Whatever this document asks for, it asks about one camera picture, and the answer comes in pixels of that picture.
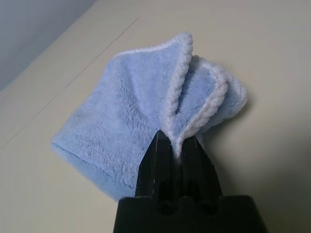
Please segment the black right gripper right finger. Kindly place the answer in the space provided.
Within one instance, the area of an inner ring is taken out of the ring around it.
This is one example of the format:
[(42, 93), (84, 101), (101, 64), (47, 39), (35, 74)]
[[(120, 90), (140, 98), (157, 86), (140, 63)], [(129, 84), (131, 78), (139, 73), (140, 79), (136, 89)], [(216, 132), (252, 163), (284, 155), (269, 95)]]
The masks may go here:
[(184, 195), (192, 198), (219, 198), (222, 195), (214, 164), (195, 136), (183, 142), (181, 174)]

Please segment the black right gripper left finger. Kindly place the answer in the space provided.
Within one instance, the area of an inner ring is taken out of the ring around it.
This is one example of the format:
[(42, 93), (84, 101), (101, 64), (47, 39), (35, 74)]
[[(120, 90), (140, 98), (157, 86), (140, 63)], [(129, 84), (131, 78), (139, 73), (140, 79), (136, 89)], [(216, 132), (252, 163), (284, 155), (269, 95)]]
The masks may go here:
[(181, 197), (180, 160), (175, 158), (170, 139), (155, 133), (138, 169), (136, 197), (177, 200)]

